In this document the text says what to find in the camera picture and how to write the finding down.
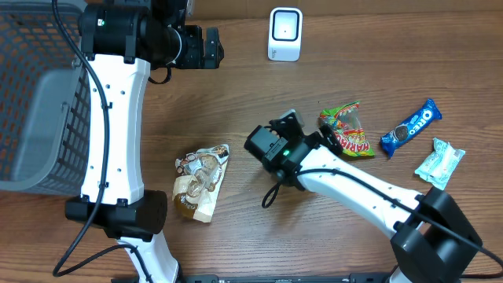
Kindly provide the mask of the brown clear snack bag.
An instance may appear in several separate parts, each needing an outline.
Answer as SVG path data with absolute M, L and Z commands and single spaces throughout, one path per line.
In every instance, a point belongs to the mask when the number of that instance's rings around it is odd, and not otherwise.
M 229 159 L 229 146 L 198 149 L 177 158 L 172 200 L 186 218 L 210 223 Z

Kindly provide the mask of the blue Oreo cookie pack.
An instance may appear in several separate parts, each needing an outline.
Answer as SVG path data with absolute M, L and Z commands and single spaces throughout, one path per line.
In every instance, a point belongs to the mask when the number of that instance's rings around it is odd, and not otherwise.
M 435 101 L 431 98 L 427 99 L 414 114 L 380 138 L 383 151 L 389 159 L 392 158 L 398 148 L 415 138 L 433 121 L 440 119 L 442 119 L 442 113 Z

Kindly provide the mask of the teal snack packet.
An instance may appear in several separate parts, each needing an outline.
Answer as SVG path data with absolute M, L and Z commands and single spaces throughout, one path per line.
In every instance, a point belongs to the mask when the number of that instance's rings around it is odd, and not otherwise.
M 433 138 L 433 152 L 414 173 L 435 188 L 444 190 L 464 155 L 463 149 L 455 149 L 449 142 Z

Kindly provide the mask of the green Haribo gummy bag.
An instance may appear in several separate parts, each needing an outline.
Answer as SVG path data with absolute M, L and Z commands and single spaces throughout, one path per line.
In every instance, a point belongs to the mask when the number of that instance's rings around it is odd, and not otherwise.
M 352 157 L 375 156 L 361 125 L 359 106 L 360 101 L 354 101 L 335 108 L 325 108 L 318 121 L 321 125 L 330 126 L 344 154 Z

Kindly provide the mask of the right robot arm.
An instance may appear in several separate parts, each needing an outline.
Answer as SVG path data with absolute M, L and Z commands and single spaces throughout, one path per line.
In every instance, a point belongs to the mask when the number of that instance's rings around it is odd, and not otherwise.
M 455 200 L 393 186 L 340 159 L 322 130 L 282 137 L 258 126 L 244 143 L 282 185 L 318 193 L 345 205 L 389 238 L 398 267 L 391 282 L 458 282 L 482 241 Z

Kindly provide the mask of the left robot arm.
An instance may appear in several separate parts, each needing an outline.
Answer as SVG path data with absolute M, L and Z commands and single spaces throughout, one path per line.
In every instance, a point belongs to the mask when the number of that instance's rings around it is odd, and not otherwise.
M 189 3 L 106 1 L 86 6 L 72 49 L 90 78 L 90 140 L 85 178 L 67 200 L 67 219 L 116 240 L 138 282 L 181 282 L 163 235 L 167 195 L 141 176 L 141 119 L 151 71 L 216 69 L 224 49 L 216 28 L 185 22 Z

